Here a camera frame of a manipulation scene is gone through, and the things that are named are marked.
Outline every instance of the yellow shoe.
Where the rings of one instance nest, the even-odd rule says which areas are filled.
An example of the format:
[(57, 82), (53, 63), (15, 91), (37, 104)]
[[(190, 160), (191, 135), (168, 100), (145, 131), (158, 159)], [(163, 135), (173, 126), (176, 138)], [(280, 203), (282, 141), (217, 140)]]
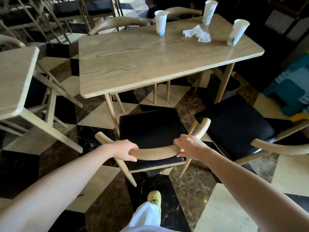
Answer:
[(149, 203), (153, 203), (153, 204), (157, 205), (159, 207), (160, 213), (161, 213), (161, 194), (160, 194), (159, 191), (151, 191), (148, 194), (147, 201)]

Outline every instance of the cup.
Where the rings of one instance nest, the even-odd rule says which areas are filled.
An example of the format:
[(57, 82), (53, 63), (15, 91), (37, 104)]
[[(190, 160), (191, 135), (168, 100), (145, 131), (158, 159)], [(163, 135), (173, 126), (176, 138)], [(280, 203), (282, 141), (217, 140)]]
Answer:
[(232, 31), (231, 31), (229, 39), (227, 41), (227, 45), (229, 45), (229, 46), (236, 45), (249, 25), (250, 25), (250, 23), (247, 20), (236, 19), (234, 21)]
[(157, 34), (159, 36), (164, 36), (165, 34), (165, 25), (168, 12), (165, 10), (157, 10), (155, 13), (155, 24), (157, 29)]
[(203, 24), (209, 25), (211, 22), (211, 18), (214, 15), (214, 11), (218, 5), (217, 1), (214, 0), (208, 0), (205, 2), (205, 9), (204, 9), (204, 15), (203, 15)]

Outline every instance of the hand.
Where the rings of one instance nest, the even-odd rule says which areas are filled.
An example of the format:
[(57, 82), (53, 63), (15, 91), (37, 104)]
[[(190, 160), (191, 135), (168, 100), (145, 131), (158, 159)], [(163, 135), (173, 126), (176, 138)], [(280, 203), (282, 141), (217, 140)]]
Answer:
[(182, 134), (180, 138), (174, 139), (174, 144), (179, 146), (182, 151), (177, 154), (177, 157), (183, 156), (193, 160), (201, 161), (205, 150), (210, 149), (205, 143), (192, 135)]
[(134, 162), (137, 161), (134, 156), (129, 155), (129, 150), (133, 148), (138, 149), (138, 146), (127, 139), (114, 141), (110, 144), (102, 145), (97, 149), (99, 148), (103, 148), (104, 152), (110, 153), (111, 157), (116, 159)]

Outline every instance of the crumpled tissue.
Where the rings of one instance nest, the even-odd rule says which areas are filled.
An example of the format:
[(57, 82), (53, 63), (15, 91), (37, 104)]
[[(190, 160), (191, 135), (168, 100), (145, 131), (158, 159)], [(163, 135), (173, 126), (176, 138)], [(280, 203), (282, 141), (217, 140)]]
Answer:
[(203, 31), (203, 29), (201, 29), (199, 25), (195, 26), (192, 29), (184, 30), (182, 34), (185, 37), (196, 36), (199, 42), (210, 42), (211, 41), (211, 36), (209, 35), (209, 33)]

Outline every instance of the person's right arm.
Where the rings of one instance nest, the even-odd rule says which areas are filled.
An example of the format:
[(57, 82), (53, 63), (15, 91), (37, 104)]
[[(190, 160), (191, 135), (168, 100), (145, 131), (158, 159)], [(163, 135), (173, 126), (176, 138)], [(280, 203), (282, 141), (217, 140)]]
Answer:
[(206, 164), (262, 231), (309, 231), (309, 213), (259, 176), (191, 135), (182, 134), (174, 144), (184, 150), (177, 156)]

